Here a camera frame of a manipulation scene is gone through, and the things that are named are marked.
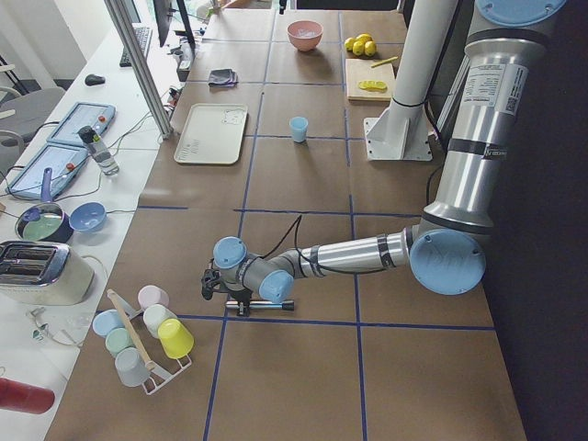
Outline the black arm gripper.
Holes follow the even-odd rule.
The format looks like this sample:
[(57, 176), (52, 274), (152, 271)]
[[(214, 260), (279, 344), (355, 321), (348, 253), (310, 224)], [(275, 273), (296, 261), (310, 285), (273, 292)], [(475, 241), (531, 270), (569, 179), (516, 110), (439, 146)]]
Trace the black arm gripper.
[(252, 299), (252, 291), (249, 288), (229, 289), (229, 294), (232, 299), (237, 301), (237, 315), (249, 316), (251, 312), (250, 302)]

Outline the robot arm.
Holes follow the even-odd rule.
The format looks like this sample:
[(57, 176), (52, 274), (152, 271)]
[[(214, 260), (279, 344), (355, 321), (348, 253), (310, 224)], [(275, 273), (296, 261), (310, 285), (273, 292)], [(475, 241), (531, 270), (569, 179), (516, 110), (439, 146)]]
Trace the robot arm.
[(220, 239), (201, 279), (201, 293), (232, 296), (241, 314), (258, 294), (264, 306), (286, 307), (298, 278), (372, 274), (407, 265), (427, 289), (459, 295), (485, 272), (492, 231), (488, 207), (507, 138), (531, 65), (547, 50), (560, 1), (478, 1), (456, 78), (461, 92), (435, 199), (418, 224), (401, 232), (342, 243), (251, 253), (234, 236)]

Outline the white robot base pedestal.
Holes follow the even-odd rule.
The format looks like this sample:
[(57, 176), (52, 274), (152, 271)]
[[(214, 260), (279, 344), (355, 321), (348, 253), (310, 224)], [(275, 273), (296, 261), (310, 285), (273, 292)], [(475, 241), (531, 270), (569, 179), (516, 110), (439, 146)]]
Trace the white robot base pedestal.
[(390, 104), (378, 118), (364, 119), (368, 160), (433, 159), (424, 104), (457, 6), (457, 0), (414, 3)]

